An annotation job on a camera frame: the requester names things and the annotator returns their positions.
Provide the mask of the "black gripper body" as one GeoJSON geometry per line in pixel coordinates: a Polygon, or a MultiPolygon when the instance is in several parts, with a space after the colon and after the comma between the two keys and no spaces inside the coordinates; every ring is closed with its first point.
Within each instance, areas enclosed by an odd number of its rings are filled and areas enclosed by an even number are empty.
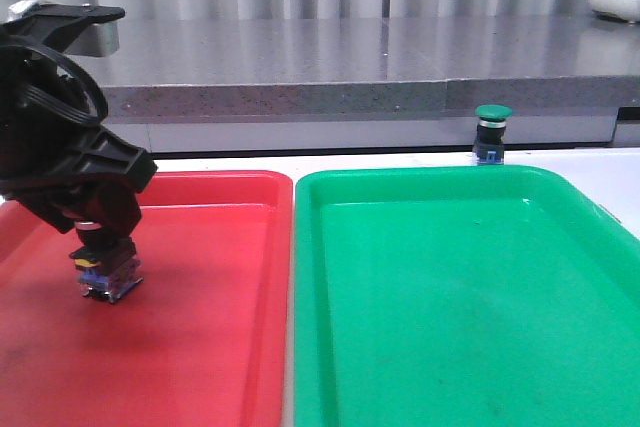
{"type": "Polygon", "coordinates": [[[108,106],[65,53],[1,27],[1,193],[60,232],[82,220],[92,185],[138,193],[157,170],[150,154],[103,125],[108,106]]]}

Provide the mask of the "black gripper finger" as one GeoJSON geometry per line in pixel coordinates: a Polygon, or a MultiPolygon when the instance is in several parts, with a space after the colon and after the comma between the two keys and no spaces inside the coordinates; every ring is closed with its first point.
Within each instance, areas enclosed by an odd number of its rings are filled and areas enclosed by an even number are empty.
{"type": "Polygon", "coordinates": [[[82,242],[89,247],[112,247],[128,238],[141,219],[135,192],[118,182],[92,185],[82,206],[82,220],[99,224],[82,231],[82,242]]]}

